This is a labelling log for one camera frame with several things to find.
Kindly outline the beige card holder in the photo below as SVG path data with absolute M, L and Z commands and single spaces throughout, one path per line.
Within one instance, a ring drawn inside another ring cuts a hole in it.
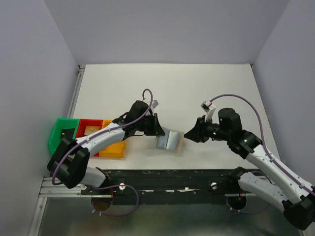
M 180 153 L 184 146 L 184 132 L 162 127 L 164 136 L 156 137 L 156 148 Z

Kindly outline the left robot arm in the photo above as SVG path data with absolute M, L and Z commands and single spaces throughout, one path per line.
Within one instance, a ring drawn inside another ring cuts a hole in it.
M 89 159 L 106 147 L 134 136 L 137 131 L 146 136 L 165 135 L 153 107 L 140 100 L 135 101 L 126 114 L 91 135 L 77 139 L 64 136 L 47 169 L 54 179 L 69 189 L 83 184 L 104 194 L 109 189 L 106 174 L 101 169 L 88 167 Z

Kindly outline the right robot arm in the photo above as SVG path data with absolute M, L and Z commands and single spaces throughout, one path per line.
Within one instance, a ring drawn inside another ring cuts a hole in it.
M 238 167 L 226 181 L 233 193 L 251 192 L 279 209 L 286 220 L 300 230 L 315 221 L 315 187 L 273 155 L 255 134 L 242 128 L 238 113 L 232 108 L 219 110 L 219 123 L 202 116 L 184 137 L 196 143 L 226 141 L 232 152 L 258 167 L 273 183 Z

